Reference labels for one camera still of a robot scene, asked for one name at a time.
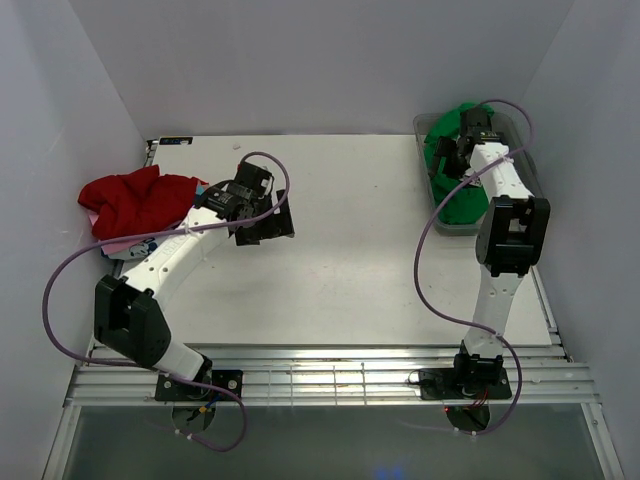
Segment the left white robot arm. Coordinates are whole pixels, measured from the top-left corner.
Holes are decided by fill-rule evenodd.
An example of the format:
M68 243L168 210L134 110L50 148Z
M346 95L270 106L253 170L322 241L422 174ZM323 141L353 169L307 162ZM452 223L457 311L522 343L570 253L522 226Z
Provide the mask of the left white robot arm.
M165 317L171 297L214 249L293 237L287 188L275 190L265 168L240 162L231 180L209 186L159 247L95 289L94 337L135 365L198 381L209 360L178 340Z

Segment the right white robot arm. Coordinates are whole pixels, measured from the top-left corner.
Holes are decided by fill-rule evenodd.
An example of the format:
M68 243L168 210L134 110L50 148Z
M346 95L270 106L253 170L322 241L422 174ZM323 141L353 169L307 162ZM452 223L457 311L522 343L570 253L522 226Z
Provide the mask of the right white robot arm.
M481 107L463 112L459 138L442 139L436 148L445 158L447 175L465 168L480 174L488 209L475 244L481 281L473 325L451 368L420 375L425 397L476 403L511 397L498 336L505 332L517 289L541 256L550 203L525 186L510 161L489 167L508 151L506 136L493 129L490 114Z

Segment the green t shirt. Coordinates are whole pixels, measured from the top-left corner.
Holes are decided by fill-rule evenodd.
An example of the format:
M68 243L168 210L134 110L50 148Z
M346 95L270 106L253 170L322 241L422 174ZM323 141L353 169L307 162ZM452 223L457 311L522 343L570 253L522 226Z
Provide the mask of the green t shirt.
M429 170L432 195L439 206L445 197L467 177L467 171L457 158L461 116L475 104L462 103L443 114L424 139L423 153ZM475 224L488 208L488 200L480 184L465 186L440 211L439 221L445 225Z

